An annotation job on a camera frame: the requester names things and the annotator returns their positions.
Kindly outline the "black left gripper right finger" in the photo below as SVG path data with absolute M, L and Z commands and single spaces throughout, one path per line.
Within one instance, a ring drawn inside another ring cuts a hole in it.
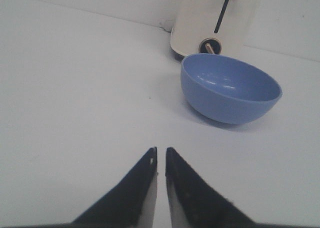
M 172 147 L 166 150 L 165 176 L 172 225 L 255 224 L 211 188 Z

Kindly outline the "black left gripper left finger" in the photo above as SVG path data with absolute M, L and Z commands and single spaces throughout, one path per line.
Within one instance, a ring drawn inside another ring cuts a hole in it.
M 124 178 L 77 217 L 76 225 L 152 225 L 157 198 L 157 148 L 150 148 Z

